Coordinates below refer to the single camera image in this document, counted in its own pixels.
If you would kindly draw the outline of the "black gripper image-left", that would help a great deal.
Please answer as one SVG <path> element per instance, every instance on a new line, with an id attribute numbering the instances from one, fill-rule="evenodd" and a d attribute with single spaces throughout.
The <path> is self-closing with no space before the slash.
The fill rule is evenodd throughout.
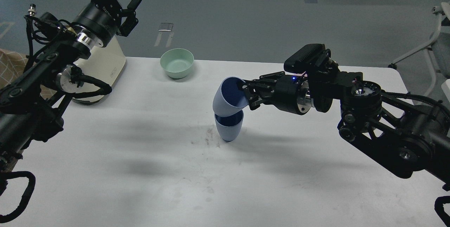
<path id="1" fill-rule="evenodd" d="M 98 47 L 106 47 L 117 36 L 127 37 L 137 26 L 136 9 L 142 0 L 131 0 L 123 8 L 118 0 L 91 0 L 73 21 L 75 29 L 82 32 Z"/>

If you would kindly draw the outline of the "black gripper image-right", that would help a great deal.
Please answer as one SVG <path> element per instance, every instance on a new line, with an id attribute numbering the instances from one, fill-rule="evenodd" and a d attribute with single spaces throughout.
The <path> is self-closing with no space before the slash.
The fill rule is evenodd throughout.
<path id="1" fill-rule="evenodd" d="M 284 112 L 304 115 L 315 107 L 305 76 L 287 75 L 279 71 L 251 81 L 238 82 L 237 88 L 242 91 L 245 88 L 254 90 L 254 93 L 244 92 L 251 111 L 261 105 L 272 105 Z"/>

